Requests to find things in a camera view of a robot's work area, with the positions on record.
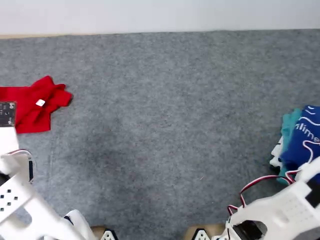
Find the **teal fabric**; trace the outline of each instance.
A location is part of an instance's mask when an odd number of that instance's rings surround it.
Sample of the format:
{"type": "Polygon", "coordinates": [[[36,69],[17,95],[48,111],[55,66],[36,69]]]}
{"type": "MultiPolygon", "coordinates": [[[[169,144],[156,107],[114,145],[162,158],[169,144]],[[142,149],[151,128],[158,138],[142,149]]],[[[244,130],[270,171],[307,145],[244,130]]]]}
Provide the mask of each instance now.
{"type": "MultiPolygon", "coordinates": [[[[282,143],[282,152],[285,152],[288,149],[288,145],[290,143],[292,133],[294,131],[296,122],[301,117],[302,111],[299,108],[295,108],[292,113],[288,113],[283,115],[282,117],[282,127],[281,134],[283,136],[282,143]]],[[[283,164],[280,170],[279,176],[285,177],[285,173],[287,172],[286,166],[283,164]]],[[[287,184],[287,182],[281,178],[278,178],[277,181],[282,184],[287,184]]]]}

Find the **black circuit board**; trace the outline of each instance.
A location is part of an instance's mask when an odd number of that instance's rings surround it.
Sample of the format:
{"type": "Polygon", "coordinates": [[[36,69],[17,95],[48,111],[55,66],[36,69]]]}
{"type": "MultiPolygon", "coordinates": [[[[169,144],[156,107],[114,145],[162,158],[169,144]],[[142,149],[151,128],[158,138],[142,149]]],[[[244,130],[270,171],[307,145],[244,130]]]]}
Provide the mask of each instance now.
{"type": "Polygon", "coordinates": [[[0,101],[0,128],[14,127],[17,104],[13,101],[0,101]]]}

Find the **blue cloth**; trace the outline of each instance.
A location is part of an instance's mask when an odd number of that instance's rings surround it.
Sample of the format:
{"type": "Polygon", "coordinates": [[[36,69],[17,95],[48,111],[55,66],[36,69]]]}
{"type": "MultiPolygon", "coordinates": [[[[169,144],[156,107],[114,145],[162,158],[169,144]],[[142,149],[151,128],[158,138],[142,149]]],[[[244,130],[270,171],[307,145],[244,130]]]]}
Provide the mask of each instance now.
{"type": "MultiPolygon", "coordinates": [[[[301,117],[302,111],[299,108],[294,109],[292,113],[288,113],[283,115],[282,117],[282,127],[281,127],[281,135],[283,137],[283,142],[282,142],[282,152],[284,153],[288,149],[288,145],[291,141],[292,134],[296,125],[296,122],[299,120],[301,117]]],[[[286,166],[283,164],[279,176],[285,177],[285,173],[287,172],[286,166]]],[[[287,185],[288,183],[283,180],[282,178],[278,178],[277,181],[281,184],[287,185]]]]}
{"type": "MultiPolygon", "coordinates": [[[[290,170],[297,170],[310,158],[310,151],[303,146],[303,141],[309,140],[315,143],[320,142],[320,107],[307,105],[304,107],[301,117],[296,122],[291,140],[280,159],[284,166],[290,170]]],[[[313,159],[320,156],[320,145],[307,143],[313,151],[313,159]]]]}

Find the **wire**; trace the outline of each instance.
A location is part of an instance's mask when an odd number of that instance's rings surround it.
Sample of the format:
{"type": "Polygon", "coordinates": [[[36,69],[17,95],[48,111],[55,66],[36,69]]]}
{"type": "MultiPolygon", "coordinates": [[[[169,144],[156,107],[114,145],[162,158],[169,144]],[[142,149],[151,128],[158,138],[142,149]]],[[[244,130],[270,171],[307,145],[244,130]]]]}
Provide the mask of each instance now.
{"type": "Polygon", "coordinates": [[[229,214],[230,214],[230,216],[232,216],[234,213],[232,212],[232,209],[233,210],[238,210],[238,207],[236,207],[236,206],[234,206],[234,205],[229,205],[228,207],[227,207],[227,209],[228,209],[228,212],[229,212],[229,214]]]}
{"type": "Polygon", "coordinates": [[[246,191],[247,189],[251,188],[252,186],[256,185],[257,183],[263,181],[263,180],[268,180],[268,179],[283,179],[285,180],[288,185],[291,185],[293,183],[292,180],[288,179],[287,177],[284,177],[284,176],[277,176],[277,175],[266,175],[266,176],[261,176],[251,182],[249,182],[247,185],[245,185],[242,190],[240,191],[240,200],[241,200],[241,203],[242,203],[242,206],[245,207],[247,204],[246,204],[246,201],[244,199],[244,196],[243,196],[243,193],[244,191],[246,191]]]}

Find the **folded cloth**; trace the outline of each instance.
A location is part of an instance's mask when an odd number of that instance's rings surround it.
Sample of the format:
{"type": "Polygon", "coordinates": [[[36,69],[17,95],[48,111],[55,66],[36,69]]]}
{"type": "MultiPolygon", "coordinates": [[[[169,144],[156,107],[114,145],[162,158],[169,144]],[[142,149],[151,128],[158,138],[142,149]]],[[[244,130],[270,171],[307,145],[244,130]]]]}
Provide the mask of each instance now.
{"type": "MultiPolygon", "coordinates": [[[[320,156],[320,107],[307,105],[304,107],[301,117],[295,123],[287,150],[280,155],[285,167],[291,170],[297,170],[302,164],[308,162],[313,152],[313,159],[320,156]]],[[[320,182],[320,174],[316,176],[317,182],[320,182]]]]}
{"type": "MultiPolygon", "coordinates": [[[[296,122],[301,117],[301,114],[302,114],[302,111],[299,108],[295,108],[292,113],[288,113],[288,114],[283,115],[282,127],[281,127],[281,134],[283,137],[283,142],[282,142],[281,153],[284,153],[285,151],[287,151],[288,145],[289,145],[291,138],[292,138],[292,134],[293,134],[296,122]]],[[[288,169],[286,168],[286,166],[284,164],[282,164],[282,167],[280,168],[279,176],[285,177],[285,173],[287,171],[288,171],[288,169]]],[[[277,181],[282,184],[287,184],[287,182],[285,180],[283,180],[282,178],[278,178],[277,181]]]]}
{"type": "Polygon", "coordinates": [[[50,76],[45,76],[31,86],[0,87],[0,101],[16,102],[18,134],[45,132],[51,129],[51,113],[66,107],[72,98],[65,88],[66,85],[56,85],[50,76]]]}

